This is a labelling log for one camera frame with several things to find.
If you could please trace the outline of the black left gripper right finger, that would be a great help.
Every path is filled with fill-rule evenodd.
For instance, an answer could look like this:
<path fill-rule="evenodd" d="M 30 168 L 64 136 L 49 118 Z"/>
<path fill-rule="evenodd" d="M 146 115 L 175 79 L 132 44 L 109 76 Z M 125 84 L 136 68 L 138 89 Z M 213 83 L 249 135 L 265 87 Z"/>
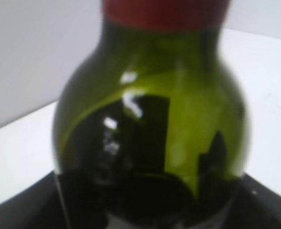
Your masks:
<path fill-rule="evenodd" d="M 281 196 L 252 177 L 242 178 L 227 229 L 281 229 Z"/>

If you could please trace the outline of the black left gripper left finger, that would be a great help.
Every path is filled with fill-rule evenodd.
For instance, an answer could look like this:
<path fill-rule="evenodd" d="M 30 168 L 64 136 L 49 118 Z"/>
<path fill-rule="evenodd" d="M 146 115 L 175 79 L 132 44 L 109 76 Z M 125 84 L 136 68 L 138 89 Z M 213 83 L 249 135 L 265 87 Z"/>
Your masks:
<path fill-rule="evenodd" d="M 54 173 L 0 204 L 0 229 L 66 229 Z"/>

